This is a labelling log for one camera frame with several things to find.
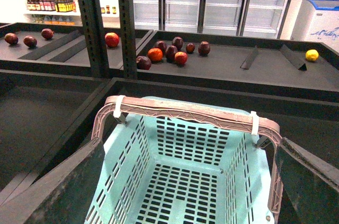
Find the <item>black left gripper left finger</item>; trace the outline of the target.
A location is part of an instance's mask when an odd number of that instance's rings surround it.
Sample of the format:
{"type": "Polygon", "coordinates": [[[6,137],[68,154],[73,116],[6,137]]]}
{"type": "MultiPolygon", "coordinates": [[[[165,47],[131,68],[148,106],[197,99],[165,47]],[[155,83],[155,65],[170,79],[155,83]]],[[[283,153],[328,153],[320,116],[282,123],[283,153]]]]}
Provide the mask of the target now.
{"type": "Polygon", "coordinates": [[[84,223],[104,161],[95,138],[1,206],[1,223],[84,223]]]}

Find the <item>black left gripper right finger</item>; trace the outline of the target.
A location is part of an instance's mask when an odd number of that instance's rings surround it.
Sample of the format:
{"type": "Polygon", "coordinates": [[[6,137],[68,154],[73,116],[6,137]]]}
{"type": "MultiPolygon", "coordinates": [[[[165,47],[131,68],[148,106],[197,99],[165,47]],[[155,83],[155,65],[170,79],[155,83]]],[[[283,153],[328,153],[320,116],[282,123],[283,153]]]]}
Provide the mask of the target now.
{"type": "Polygon", "coordinates": [[[287,138],[275,163],[301,223],[338,223],[338,169],[287,138]]]}

